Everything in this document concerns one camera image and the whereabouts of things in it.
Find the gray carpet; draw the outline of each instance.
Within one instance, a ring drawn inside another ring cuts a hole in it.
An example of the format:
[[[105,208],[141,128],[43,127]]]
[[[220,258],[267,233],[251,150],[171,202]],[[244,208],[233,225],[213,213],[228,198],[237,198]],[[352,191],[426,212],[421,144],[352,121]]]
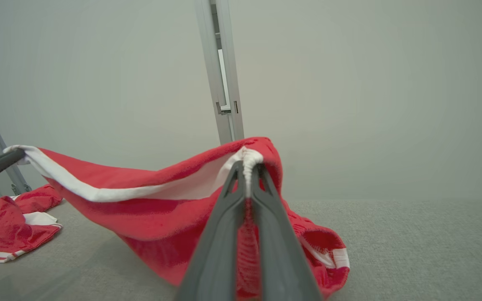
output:
[[[349,280],[332,300],[482,300],[482,202],[321,200],[291,208],[343,238]],[[67,202],[64,229],[0,263],[0,301],[167,301],[175,288]]]

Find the red fabric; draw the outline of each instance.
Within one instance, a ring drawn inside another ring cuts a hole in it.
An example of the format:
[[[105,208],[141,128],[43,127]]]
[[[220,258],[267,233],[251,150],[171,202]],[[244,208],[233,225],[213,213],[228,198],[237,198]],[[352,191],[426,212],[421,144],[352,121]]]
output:
[[[234,141],[159,171],[101,166],[49,150],[41,151],[75,178],[92,187],[123,189],[160,185],[183,179],[195,173],[204,164],[233,154],[242,146],[254,149],[264,156],[264,163],[277,190],[281,192],[282,164],[277,150],[267,138]],[[202,199],[173,201],[134,198],[122,202],[89,202],[53,179],[48,179],[48,182],[88,219],[118,234],[146,265],[174,285],[182,281],[191,255],[220,193],[219,188],[211,196]],[[298,216],[289,209],[285,200],[282,202],[298,237],[304,236],[310,245],[320,251],[345,248],[341,238],[334,231]],[[237,294],[241,298],[256,297],[260,292],[257,235],[257,228],[249,219],[239,229]],[[325,297],[345,284],[349,273],[348,267],[329,269],[314,259],[310,253],[306,252],[306,257]]]
[[[52,225],[26,224],[16,203],[8,196],[0,198],[0,252],[29,252],[50,241],[59,230]]]
[[[44,185],[33,191],[19,195],[15,203],[22,213],[45,212],[49,208],[58,206],[63,198],[50,185]]]

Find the red cloth lying on table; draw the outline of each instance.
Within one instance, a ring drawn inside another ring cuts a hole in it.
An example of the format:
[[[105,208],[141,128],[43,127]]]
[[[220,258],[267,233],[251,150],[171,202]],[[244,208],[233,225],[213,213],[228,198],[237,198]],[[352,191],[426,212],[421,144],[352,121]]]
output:
[[[0,198],[0,263],[34,250],[61,230],[57,219],[44,213],[61,200],[50,185],[21,194],[16,200]]]
[[[269,139],[250,138],[208,150],[159,171],[84,162],[46,149],[16,145],[48,182],[91,221],[114,231],[159,276],[178,285],[233,163],[242,160],[250,183],[257,163],[281,191],[282,165]],[[342,288],[349,273],[346,247],[336,232],[300,217],[282,201],[321,293]],[[237,295],[260,292],[256,226],[238,235]]]

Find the red garment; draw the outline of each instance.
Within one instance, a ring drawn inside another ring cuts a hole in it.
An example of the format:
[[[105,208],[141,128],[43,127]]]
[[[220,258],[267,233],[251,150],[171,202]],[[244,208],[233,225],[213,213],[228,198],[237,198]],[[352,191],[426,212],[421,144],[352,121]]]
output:
[[[101,166],[55,152],[25,149],[48,182],[91,221],[114,231],[159,276],[178,285],[231,166],[244,162],[249,183],[252,167],[266,164],[277,191],[282,164],[267,138],[234,141],[159,171]],[[293,230],[321,293],[340,289],[349,273],[345,245],[336,232],[298,216],[283,200]],[[256,226],[246,220],[238,235],[237,294],[260,292]]]
[[[34,250],[50,241],[61,230],[62,226],[56,223],[55,217],[44,212],[30,211],[31,204],[45,211],[56,203],[53,200],[61,201],[55,190],[50,186],[48,189],[47,186],[24,193],[17,198],[17,201],[23,204],[25,212],[22,212],[21,206],[9,196],[0,198],[0,263],[14,260]],[[48,197],[49,190],[52,190],[52,193]]]

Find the gray textured surface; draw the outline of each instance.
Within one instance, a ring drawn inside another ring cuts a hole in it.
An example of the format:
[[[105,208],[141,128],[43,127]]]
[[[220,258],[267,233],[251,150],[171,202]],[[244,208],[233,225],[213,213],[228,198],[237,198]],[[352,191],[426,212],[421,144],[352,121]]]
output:
[[[482,300],[482,202],[290,202],[347,245],[351,273],[333,300]],[[174,288],[110,231],[68,203],[50,210],[65,228],[0,264],[1,300],[171,300]]]

